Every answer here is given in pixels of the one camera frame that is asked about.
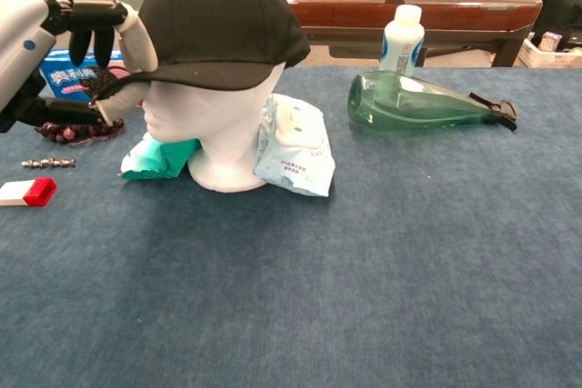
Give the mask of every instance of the red cap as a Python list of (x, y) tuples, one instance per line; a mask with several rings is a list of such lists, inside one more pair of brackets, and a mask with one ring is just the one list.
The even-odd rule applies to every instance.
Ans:
[(52, 177), (37, 177), (23, 199), (28, 206), (45, 206), (55, 190), (56, 183)]

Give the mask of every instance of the black baseball cap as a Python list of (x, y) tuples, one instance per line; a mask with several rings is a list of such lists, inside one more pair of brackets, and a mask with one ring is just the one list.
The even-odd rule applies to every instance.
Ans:
[(296, 65), (310, 51), (287, 0), (144, 0), (139, 16), (158, 68), (119, 79), (100, 99), (144, 81), (246, 90), (265, 81), (275, 65)]

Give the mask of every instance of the blue carpet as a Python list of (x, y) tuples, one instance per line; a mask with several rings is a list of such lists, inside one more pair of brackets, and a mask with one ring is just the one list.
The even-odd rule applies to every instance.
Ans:
[[(0, 387), (582, 386), (582, 72), (420, 69), (516, 105), (518, 129), (350, 126), (355, 67), (277, 91), (326, 115), (328, 199), (118, 178), (145, 125), (70, 147), (19, 125), (0, 209)], [(25, 170), (45, 156), (77, 168)]]

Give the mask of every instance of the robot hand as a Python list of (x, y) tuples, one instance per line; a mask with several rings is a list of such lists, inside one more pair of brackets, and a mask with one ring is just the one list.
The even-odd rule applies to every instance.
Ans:
[(98, 109), (80, 102), (44, 99), (39, 65), (56, 36), (71, 32), (71, 61), (80, 65), (94, 36), (95, 60), (107, 66), (115, 30), (131, 70), (157, 68), (156, 51), (137, 12), (111, 0), (0, 0), (0, 133), (16, 121), (39, 126), (102, 124)]

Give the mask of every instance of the red and white eraser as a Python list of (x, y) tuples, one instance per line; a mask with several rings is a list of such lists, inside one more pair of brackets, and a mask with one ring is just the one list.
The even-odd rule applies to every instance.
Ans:
[(45, 206), (55, 190), (52, 177), (6, 182), (0, 186), (0, 206)]

